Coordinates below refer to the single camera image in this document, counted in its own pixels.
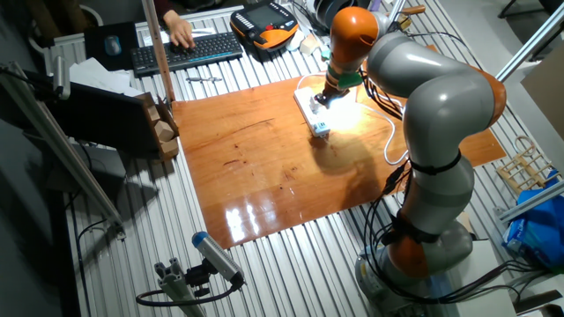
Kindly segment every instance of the blue bag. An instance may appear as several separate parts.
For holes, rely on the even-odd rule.
[[[551,171],[549,178],[557,171]],[[550,188],[554,178],[543,189],[524,190],[517,204]],[[564,197],[558,195],[515,218],[503,234],[502,245],[525,257],[536,259],[550,270],[564,271]]]

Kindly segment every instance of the wooden table surface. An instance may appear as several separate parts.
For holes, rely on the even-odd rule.
[[[336,114],[338,129],[313,138],[293,99],[299,80],[173,103],[207,231],[223,248],[369,202],[395,169],[382,155],[390,125],[366,109]],[[320,92],[323,82],[302,86]],[[358,102],[377,107],[358,91]],[[394,123],[392,160],[405,151],[402,122]],[[461,151],[473,166],[506,155],[490,130],[467,137]]]

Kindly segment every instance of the white paper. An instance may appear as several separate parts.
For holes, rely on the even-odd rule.
[[[213,27],[206,27],[206,28],[199,28],[192,30],[193,38],[205,36],[205,35],[211,35],[211,34],[215,34],[215,29]],[[168,37],[168,34],[165,31],[160,31],[160,40],[162,41],[163,44],[170,42],[170,38]],[[151,35],[145,36],[143,38],[143,43],[145,44],[145,46],[151,46],[152,45]]]
[[[116,93],[123,93],[130,87],[129,72],[109,72],[95,58],[73,64],[70,67],[70,81]]]

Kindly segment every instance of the black keyboard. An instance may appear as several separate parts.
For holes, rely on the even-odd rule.
[[[164,45],[170,71],[227,61],[243,54],[241,45],[232,32],[200,36],[195,38],[194,42],[196,47],[189,49],[176,47],[173,43]],[[133,48],[131,59],[136,77],[160,73],[152,47]]]

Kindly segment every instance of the sleeve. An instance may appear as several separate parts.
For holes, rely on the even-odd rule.
[[[155,3],[155,9],[157,11],[157,16],[162,18],[165,13],[173,9],[173,5],[168,0],[153,0]]]

